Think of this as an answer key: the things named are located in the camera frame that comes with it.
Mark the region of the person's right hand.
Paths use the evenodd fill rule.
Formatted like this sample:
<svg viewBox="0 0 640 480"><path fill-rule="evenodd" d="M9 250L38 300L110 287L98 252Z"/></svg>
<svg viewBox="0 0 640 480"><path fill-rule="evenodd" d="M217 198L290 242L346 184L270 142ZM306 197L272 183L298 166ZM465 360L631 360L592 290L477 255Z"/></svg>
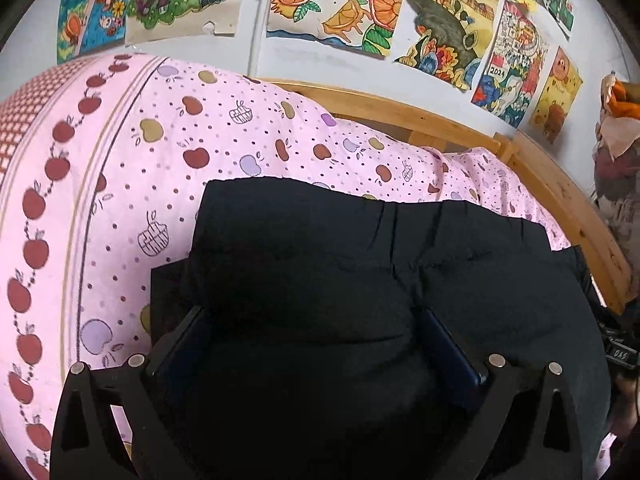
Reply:
<svg viewBox="0 0 640 480"><path fill-rule="evenodd" d="M616 400L612 403L611 432L627 439L639 421L639 379L622 374L615 377Z"/></svg>

